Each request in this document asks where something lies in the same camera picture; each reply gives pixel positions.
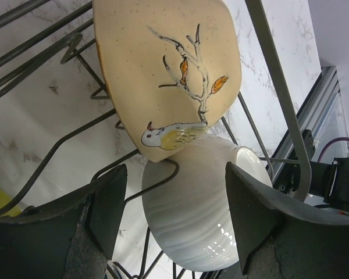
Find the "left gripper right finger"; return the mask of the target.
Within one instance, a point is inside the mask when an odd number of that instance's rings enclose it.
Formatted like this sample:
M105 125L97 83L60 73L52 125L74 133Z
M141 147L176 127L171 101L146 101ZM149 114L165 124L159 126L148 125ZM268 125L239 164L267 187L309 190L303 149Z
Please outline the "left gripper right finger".
M349 217L265 185L233 163L226 190L247 278L349 278Z

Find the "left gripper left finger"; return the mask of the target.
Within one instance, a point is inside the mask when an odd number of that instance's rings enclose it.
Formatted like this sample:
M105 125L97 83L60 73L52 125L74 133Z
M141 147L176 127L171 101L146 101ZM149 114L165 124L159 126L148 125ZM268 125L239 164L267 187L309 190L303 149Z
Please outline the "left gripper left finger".
M0 278L103 278L123 214L127 167L15 217L0 217Z

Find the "beige bird pattern bowl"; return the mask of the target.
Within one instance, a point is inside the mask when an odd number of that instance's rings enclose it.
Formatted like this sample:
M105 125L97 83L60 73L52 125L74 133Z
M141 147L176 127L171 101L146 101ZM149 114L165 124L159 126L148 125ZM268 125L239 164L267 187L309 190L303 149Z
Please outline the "beige bird pattern bowl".
M164 160L206 133L241 87L241 62L223 1L94 1L102 74L141 154Z

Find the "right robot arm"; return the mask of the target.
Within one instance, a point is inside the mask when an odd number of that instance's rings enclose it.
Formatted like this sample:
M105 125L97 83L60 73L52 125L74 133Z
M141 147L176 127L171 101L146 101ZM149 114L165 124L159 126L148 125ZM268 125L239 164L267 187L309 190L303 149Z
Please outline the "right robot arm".
M341 141L349 142L349 137L330 140L320 152L318 160L310 162L312 178L309 193L323 198L323 203L317 208L331 208L349 214L349 158L334 158L331 164L320 161L331 145ZM296 160L296 152L291 151L273 185L275 189L285 194L298 189L301 170Z

